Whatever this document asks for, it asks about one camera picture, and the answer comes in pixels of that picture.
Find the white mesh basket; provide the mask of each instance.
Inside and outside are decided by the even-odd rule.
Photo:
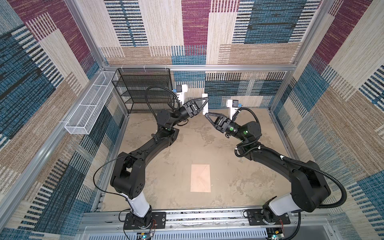
[[[89,134],[113,89],[115,72],[102,72],[65,124],[70,134]]]

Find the wire mesh rack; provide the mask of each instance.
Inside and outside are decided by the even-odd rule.
[[[89,134],[113,89],[115,72],[103,71],[65,124],[70,134]]]
[[[119,68],[115,76],[112,83],[130,113],[150,113],[144,97],[149,86],[159,85],[172,90],[168,68]],[[169,92],[160,88],[148,90],[147,98],[155,112],[170,109],[168,103],[173,102]]]

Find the black mesh shelf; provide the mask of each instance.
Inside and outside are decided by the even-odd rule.
[[[130,113],[150,113],[144,93],[152,85],[159,85],[172,90],[170,71],[168,68],[119,68],[112,81],[121,99]],[[148,91],[148,102],[155,112],[160,109],[171,109],[170,93],[159,88]]]

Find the beige floor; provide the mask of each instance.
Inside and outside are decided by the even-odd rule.
[[[228,110],[212,112],[228,115]],[[266,109],[254,109],[260,120],[260,142],[286,154],[283,143]],[[252,121],[242,111],[236,122]],[[180,129],[177,140],[158,154],[146,168],[144,193],[153,209],[261,205],[273,196],[290,192],[291,184],[281,175],[257,162],[238,158],[239,140],[226,138],[200,114]],[[132,114],[120,151],[129,153],[142,146],[156,131],[151,114]],[[191,165],[210,165],[211,192],[191,192]],[[106,194],[103,211],[129,208],[122,197]]]

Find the black mounting plate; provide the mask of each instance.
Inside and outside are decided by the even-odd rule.
[[[258,226],[258,225],[268,225],[263,221],[263,215],[260,213],[262,209],[247,209],[246,213],[248,217],[248,222],[250,226]],[[287,214],[283,214],[279,217],[279,219],[282,220],[283,224],[291,224],[291,220],[289,220],[289,217],[285,216]]]
[[[156,229],[162,229],[166,227],[166,212],[152,212],[152,219],[156,221]],[[151,229],[155,221],[151,220],[149,226],[145,229]],[[124,221],[124,230],[136,230],[141,229],[138,227],[138,222],[134,219],[132,214],[127,214]]]

